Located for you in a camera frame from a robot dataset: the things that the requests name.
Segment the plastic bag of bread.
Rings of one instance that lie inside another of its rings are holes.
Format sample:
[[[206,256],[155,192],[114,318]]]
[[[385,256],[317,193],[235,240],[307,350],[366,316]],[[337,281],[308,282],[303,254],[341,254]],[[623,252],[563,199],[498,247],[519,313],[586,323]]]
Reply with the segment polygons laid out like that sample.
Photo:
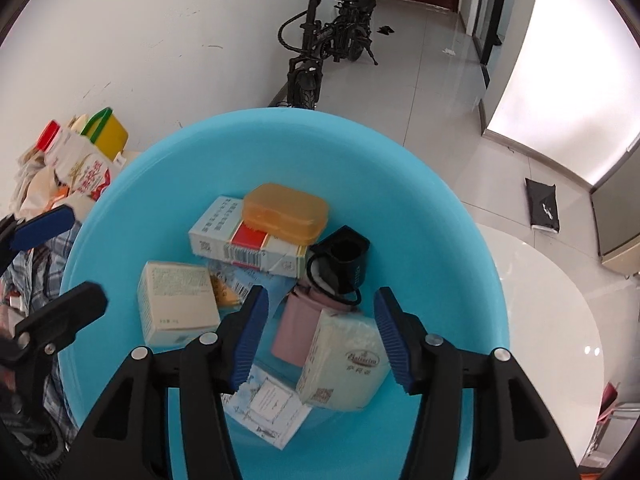
[[[31,219],[52,208],[67,205],[73,209],[78,222],[84,222],[96,202],[90,197],[73,193],[63,184],[54,169],[46,164],[46,154],[58,136],[65,139],[78,136],[78,118],[74,117],[62,127],[51,120],[41,131],[36,143],[17,159],[16,187],[10,200],[9,211],[17,219]]]

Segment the red-capped milk bottle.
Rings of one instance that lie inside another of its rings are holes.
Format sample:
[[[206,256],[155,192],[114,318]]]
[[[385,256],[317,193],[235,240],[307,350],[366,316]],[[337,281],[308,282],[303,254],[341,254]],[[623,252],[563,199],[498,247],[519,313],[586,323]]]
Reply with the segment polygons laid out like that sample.
[[[98,200],[119,174],[111,159],[85,136],[63,128],[55,120],[44,127],[36,148],[43,152],[44,164],[71,193],[92,200]]]

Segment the blue white sachet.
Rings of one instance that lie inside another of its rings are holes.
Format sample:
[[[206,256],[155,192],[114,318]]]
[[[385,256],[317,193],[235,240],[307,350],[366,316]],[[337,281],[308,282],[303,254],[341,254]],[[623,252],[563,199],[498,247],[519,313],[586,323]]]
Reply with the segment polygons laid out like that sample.
[[[257,365],[233,394],[221,395],[228,416],[246,430],[284,450],[311,413],[297,392]]]

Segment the black bicycle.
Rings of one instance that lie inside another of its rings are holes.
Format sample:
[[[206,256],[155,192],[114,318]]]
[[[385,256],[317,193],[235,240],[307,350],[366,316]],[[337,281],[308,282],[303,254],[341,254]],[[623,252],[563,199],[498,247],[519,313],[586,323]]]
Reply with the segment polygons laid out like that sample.
[[[323,23],[317,18],[322,0],[308,0],[305,10],[285,21],[277,32],[279,44],[295,55],[288,60],[283,87],[272,107],[313,110],[320,100],[323,64],[356,62],[371,49],[371,18],[376,0],[335,0],[336,17]]]

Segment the black bag on floor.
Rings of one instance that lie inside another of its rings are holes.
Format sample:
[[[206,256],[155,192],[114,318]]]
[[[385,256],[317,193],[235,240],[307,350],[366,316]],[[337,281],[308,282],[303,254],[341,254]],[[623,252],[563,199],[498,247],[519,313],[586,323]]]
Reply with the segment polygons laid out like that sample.
[[[529,224],[532,229],[558,234],[560,219],[556,203],[556,186],[525,179]]]

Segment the silver red-lettered carton box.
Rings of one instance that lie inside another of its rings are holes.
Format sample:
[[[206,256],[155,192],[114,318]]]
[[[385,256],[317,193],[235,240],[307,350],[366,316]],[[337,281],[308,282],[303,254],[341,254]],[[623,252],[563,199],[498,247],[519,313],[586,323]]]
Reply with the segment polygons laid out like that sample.
[[[209,260],[244,268],[301,278],[307,248],[248,228],[242,221],[243,201],[219,196],[189,231],[192,252]]]

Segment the blue plastic basin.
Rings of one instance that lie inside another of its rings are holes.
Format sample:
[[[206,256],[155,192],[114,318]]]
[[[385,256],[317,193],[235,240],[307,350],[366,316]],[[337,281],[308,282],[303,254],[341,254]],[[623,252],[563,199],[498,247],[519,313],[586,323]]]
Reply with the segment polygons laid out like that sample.
[[[280,304],[316,276],[305,246],[247,229],[242,200],[273,183],[328,205],[324,234],[349,226],[369,243],[360,308],[389,287],[401,307],[455,346],[488,352],[509,341],[494,260],[448,186],[373,130],[296,108],[219,115],[142,153],[82,224],[63,288],[100,284],[108,306],[61,354],[74,419],[89,414],[127,354],[143,341],[138,285],[147,263],[211,264],[239,294],[253,285]]]

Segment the pink pouch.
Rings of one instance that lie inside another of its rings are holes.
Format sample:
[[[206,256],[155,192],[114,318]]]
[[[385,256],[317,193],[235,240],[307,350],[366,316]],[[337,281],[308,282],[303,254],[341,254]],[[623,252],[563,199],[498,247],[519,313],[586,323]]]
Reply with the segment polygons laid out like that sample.
[[[324,310],[345,314],[354,312],[356,307],[329,298],[307,282],[298,283],[288,294],[271,353],[288,364],[303,367]]]

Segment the amber soap box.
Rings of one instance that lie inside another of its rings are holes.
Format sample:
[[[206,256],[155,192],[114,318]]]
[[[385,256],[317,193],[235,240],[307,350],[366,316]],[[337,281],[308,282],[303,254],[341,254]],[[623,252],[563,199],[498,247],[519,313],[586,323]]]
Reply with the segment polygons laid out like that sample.
[[[318,196],[265,183],[243,198],[242,221],[253,230],[296,246],[314,244],[329,221],[329,204]]]

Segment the white tissue pack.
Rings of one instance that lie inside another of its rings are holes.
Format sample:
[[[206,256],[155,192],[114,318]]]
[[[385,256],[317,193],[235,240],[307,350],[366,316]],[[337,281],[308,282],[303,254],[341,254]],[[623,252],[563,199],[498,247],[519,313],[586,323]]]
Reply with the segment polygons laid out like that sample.
[[[390,362],[372,318],[324,310],[296,392],[303,403],[317,408],[360,411],[389,371]]]

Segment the white box in basin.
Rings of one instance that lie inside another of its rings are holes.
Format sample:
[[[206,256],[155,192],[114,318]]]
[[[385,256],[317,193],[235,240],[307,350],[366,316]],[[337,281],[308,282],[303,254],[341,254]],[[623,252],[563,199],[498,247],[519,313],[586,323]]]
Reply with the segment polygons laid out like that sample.
[[[262,286],[268,292],[269,315],[273,316],[296,285],[295,278],[264,273],[217,260],[208,260],[207,267],[213,280],[217,304],[221,308],[239,307],[253,286]]]

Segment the cream green-print box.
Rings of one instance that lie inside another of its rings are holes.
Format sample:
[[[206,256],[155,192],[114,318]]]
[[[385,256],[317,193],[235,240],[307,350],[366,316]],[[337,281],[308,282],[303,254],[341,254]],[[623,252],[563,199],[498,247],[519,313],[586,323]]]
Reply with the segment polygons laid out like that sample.
[[[149,261],[138,284],[138,308],[145,344],[168,348],[214,332],[221,317],[205,266]]]

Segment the yellow green bag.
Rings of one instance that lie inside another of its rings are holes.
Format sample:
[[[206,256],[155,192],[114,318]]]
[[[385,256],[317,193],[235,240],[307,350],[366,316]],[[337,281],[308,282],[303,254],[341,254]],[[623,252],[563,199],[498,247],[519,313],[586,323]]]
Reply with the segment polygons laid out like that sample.
[[[129,134],[111,107],[94,114],[80,133],[108,159],[114,160],[125,148]]]

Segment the champagne refrigerator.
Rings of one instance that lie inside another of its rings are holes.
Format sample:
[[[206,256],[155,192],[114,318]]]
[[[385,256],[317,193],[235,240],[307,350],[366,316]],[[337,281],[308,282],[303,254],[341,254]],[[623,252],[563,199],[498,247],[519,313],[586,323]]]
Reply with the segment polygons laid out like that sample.
[[[591,193],[601,263],[623,276],[639,273],[639,148]]]

